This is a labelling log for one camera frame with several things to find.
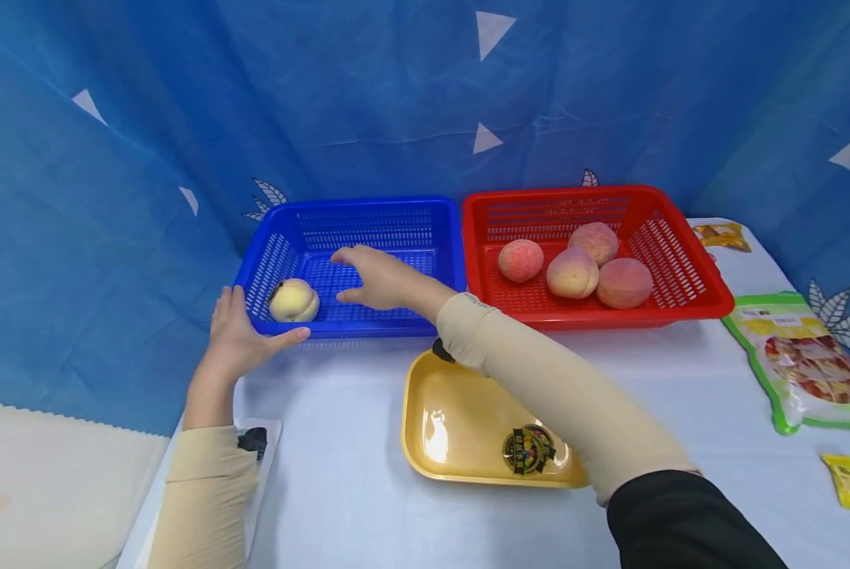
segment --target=sleeve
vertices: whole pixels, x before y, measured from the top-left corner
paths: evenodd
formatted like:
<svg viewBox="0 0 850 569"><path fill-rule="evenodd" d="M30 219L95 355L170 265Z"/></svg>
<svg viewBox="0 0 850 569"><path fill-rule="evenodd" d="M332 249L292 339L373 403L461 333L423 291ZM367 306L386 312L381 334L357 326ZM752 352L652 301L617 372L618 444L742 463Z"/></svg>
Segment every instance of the sleeve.
<svg viewBox="0 0 850 569"><path fill-rule="evenodd" d="M149 569L245 567L243 518L257 457L238 448L234 425L179 433Z"/></svg>
<svg viewBox="0 0 850 569"><path fill-rule="evenodd" d="M447 301L437 325L454 359L495 379L576 451L599 504L642 474L697 472L652 415L549 337L467 293Z"/></svg>
<svg viewBox="0 0 850 569"><path fill-rule="evenodd" d="M766 540L710 481L666 471L624 484L608 525L624 569L785 569Z"/></svg>

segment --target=blue cloth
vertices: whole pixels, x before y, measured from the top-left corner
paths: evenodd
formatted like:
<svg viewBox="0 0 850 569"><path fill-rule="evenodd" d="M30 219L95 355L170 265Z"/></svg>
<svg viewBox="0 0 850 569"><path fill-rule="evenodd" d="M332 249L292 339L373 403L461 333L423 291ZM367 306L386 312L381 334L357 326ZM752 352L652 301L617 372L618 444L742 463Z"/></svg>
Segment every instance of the blue cloth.
<svg viewBox="0 0 850 569"><path fill-rule="evenodd" d="M746 224L850 340L849 143L850 1L0 0L0 402L167 435L265 209L586 169Z"/></svg>

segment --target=table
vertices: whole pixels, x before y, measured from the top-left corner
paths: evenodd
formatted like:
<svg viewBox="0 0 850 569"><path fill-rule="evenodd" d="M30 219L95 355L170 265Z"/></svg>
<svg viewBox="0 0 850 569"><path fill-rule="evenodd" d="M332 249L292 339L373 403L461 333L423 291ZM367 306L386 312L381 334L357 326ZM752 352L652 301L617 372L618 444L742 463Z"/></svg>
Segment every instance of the table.
<svg viewBox="0 0 850 569"><path fill-rule="evenodd" d="M749 241L753 254L712 251L732 290L790 288ZM850 431L778 435L769 400L722 323L555 339L657 415L789 567L850 568L850 511L839 507L818 456L850 454ZM400 444L404 381L430 345L310 342L242 379L237 415L283 421L249 567L618 567L592 489L451 484L413 471Z"/></svg>

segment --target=red basket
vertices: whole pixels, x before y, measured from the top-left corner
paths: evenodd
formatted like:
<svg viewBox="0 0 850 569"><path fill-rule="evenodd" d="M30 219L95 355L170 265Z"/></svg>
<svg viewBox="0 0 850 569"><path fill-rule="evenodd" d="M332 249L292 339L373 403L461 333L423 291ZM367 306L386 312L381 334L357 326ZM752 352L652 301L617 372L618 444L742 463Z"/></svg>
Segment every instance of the red basket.
<svg viewBox="0 0 850 569"><path fill-rule="evenodd" d="M595 295L563 299L545 284L545 269L574 229L601 221L621 239L618 257L633 257L653 274L653 294L640 307L616 310ZM498 253L532 239L545 266L531 281L508 281ZM463 202L463 247L469 290L538 330L653 328L688 319L722 318L735 299L681 211L649 186L563 187L472 194Z"/></svg>

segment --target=yellow packet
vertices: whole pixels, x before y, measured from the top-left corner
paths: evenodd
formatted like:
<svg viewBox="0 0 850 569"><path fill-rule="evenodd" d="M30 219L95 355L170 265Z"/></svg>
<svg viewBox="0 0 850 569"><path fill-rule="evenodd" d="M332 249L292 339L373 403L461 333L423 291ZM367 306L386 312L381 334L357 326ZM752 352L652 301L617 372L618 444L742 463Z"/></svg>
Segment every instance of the yellow packet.
<svg viewBox="0 0 850 569"><path fill-rule="evenodd" d="M744 229L740 223L710 223L694 227L704 247L728 247L736 251L750 253L750 245L744 239Z"/></svg>
<svg viewBox="0 0 850 569"><path fill-rule="evenodd" d="M842 507L850 510L850 456L821 454L820 457L833 474L833 485Z"/></svg>

